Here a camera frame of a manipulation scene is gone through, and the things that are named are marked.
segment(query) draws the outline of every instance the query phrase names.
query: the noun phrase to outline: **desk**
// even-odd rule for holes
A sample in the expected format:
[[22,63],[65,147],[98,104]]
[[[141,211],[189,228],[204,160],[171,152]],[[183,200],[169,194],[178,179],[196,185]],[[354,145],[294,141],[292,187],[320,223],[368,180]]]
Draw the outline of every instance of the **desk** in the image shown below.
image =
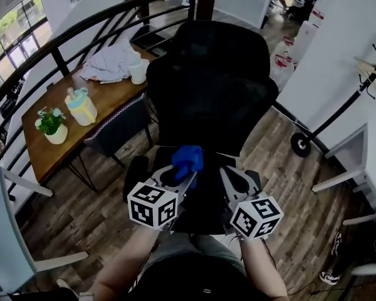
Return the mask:
[[287,7],[296,6],[302,7],[303,2],[301,0],[284,0],[286,2]]
[[[143,59],[152,61],[155,56],[134,46]],[[48,91],[39,98],[22,116],[25,143],[31,165],[39,183],[42,183],[60,164],[75,150],[85,138],[94,133],[101,124],[111,117],[120,107],[142,93],[147,83],[134,85],[130,79],[124,79],[118,83],[101,85],[99,82],[82,79],[77,68],[58,83],[48,87]],[[67,88],[79,89],[86,87],[88,96],[92,99],[98,110],[96,123],[88,126],[79,125],[68,110],[64,100],[67,96]],[[65,125],[68,135],[64,143],[53,145],[49,143],[43,133],[35,128],[38,111],[43,107],[59,108],[66,116]]]
[[[376,197],[376,119],[368,121],[365,125],[349,135],[346,139],[332,148],[325,157],[328,159],[334,156],[353,139],[360,135],[363,136],[361,163],[352,170],[314,185],[312,187],[314,192],[321,191],[322,189],[332,187],[336,184],[340,184],[341,182],[361,175],[364,177],[365,182],[353,189],[353,192],[370,189],[372,194]],[[373,219],[376,219],[376,214],[364,216],[362,218],[345,220],[343,225],[357,224],[365,221],[371,221]]]
[[81,252],[46,261],[32,259],[11,211],[0,167],[0,292],[13,293],[39,271],[67,265],[86,257],[88,254]]

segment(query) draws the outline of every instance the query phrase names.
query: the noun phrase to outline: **chair backrest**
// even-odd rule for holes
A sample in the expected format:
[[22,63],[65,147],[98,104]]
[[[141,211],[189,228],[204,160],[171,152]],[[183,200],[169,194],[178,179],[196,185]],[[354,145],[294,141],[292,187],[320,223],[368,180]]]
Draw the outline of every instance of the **chair backrest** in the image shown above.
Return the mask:
[[247,78],[267,78],[269,49],[260,34],[229,23],[189,21],[180,26],[167,56],[173,65],[203,66]]
[[148,67],[159,145],[199,145],[238,156],[278,96],[257,33],[226,23],[184,23],[167,54]]
[[108,119],[96,133],[84,140],[86,146],[95,149],[106,157],[116,153],[129,139],[150,123],[143,94],[122,107]]

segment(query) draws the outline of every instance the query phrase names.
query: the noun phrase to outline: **wooden hanger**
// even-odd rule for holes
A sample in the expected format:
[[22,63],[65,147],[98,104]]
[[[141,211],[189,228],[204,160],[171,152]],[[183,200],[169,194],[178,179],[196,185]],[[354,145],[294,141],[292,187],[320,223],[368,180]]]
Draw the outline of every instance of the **wooden hanger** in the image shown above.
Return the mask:
[[[356,61],[358,62],[358,70],[361,74],[365,75],[367,79],[369,80],[370,74],[374,73],[376,74],[375,67],[376,65],[373,65],[365,60],[359,59],[357,57],[354,57]],[[370,82],[372,86],[376,89],[376,83]]]

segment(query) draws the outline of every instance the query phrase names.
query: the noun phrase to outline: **person's lap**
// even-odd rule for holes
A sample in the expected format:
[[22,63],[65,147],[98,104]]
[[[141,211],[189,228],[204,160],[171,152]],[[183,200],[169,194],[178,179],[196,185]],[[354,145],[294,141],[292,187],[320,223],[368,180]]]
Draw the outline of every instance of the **person's lap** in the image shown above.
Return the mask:
[[159,245],[157,250],[151,254],[144,266],[143,272],[154,263],[160,262],[166,258],[181,256],[188,253],[200,253],[202,255],[222,258],[232,264],[242,274],[246,275],[244,265],[237,256],[212,236],[190,236],[187,233],[178,232],[171,234]]

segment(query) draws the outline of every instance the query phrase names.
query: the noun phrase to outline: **black seat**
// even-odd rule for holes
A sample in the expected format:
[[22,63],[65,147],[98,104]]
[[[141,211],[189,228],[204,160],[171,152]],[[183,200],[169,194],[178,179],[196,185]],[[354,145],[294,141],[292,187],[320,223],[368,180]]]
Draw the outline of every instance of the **black seat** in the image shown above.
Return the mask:
[[216,21],[191,21],[177,31],[166,55],[147,70],[148,95],[159,119],[160,148],[153,171],[169,165],[182,145],[204,150],[204,171],[182,203],[173,230],[223,234],[228,211],[219,173],[235,167],[249,133],[272,106],[269,51],[257,33]]
[[123,106],[93,136],[83,142],[86,146],[91,147],[105,157],[111,157],[122,167],[125,167],[115,155],[116,151],[142,129],[145,129],[149,146],[151,147],[152,138],[148,128],[149,123],[150,115],[146,109],[146,99],[143,94]]

